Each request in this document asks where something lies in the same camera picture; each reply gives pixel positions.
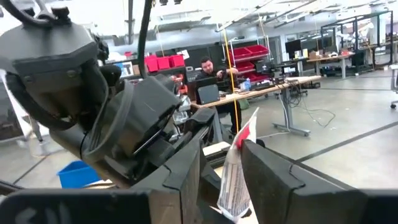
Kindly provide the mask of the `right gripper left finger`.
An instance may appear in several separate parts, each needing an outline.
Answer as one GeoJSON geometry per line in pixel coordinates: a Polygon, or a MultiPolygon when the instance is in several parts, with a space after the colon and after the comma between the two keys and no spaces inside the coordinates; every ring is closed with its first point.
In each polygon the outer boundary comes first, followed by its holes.
{"type": "Polygon", "coordinates": [[[130,189],[33,189],[0,203],[0,224],[193,224],[200,143],[191,140],[130,189]]]}

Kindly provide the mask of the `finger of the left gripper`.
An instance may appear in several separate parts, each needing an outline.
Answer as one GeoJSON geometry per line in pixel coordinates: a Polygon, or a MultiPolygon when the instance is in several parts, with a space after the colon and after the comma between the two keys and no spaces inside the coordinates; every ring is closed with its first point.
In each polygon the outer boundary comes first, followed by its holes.
{"type": "Polygon", "coordinates": [[[197,133],[202,128],[208,127],[215,116],[215,110],[200,108],[185,122],[185,132],[197,133]]]}

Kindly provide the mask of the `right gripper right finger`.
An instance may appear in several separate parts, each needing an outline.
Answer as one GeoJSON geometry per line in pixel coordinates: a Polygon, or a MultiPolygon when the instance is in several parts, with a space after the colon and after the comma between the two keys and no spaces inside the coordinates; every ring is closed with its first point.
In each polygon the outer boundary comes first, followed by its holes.
{"type": "Polygon", "coordinates": [[[398,224],[398,189],[349,189],[250,140],[244,179],[259,224],[398,224]]]}

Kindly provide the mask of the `dark laptop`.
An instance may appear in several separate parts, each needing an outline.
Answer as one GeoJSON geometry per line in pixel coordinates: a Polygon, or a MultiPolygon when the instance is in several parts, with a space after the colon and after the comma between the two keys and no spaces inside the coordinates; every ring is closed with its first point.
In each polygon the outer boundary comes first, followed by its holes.
{"type": "Polygon", "coordinates": [[[195,98],[199,105],[216,102],[220,100],[216,77],[202,78],[196,81],[195,98]]]}

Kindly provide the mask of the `row of red bins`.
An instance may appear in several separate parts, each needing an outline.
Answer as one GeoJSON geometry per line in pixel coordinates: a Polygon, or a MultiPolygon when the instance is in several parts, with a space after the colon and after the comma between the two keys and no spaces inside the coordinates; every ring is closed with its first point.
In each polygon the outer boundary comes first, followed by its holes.
{"type": "Polygon", "coordinates": [[[156,55],[150,55],[144,58],[144,63],[147,66],[149,72],[158,72],[161,70],[167,70],[170,68],[179,68],[185,66],[183,55],[171,55],[164,57],[157,57],[156,55]]]}

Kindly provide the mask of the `person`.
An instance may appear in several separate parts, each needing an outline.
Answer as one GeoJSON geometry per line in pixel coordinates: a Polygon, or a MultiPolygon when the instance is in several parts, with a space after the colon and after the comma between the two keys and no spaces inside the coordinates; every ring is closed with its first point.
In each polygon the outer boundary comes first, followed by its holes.
{"type": "MultiPolygon", "coordinates": [[[[203,57],[200,62],[201,74],[196,77],[197,80],[208,77],[216,77],[217,79],[222,80],[224,74],[229,75],[230,72],[232,72],[233,75],[238,74],[238,70],[234,67],[220,67],[219,69],[215,69],[213,62],[207,56],[203,57]]],[[[236,135],[236,133],[241,129],[242,123],[242,114],[239,101],[218,105],[216,106],[216,109],[219,113],[229,113],[232,123],[231,133],[236,135]]]]}

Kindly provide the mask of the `red bins on shelf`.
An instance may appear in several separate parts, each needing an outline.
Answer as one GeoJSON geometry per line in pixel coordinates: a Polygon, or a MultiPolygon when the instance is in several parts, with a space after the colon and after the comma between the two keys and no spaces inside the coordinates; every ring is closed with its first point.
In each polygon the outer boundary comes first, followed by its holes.
{"type": "Polygon", "coordinates": [[[262,66],[269,54],[269,49],[263,45],[250,45],[228,50],[229,60],[238,70],[240,78],[248,78],[251,82],[261,82],[270,79],[270,72],[262,66]]]}

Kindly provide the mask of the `blue storage bin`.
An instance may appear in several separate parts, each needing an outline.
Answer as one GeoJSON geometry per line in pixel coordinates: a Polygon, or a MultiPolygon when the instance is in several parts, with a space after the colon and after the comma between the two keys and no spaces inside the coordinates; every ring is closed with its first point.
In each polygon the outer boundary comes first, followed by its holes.
{"type": "Polygon", "coordinates": [[[83,161],[73,161],[57,173],[63,189],[79,189],[100,179],[96,171],[83,161]]]}

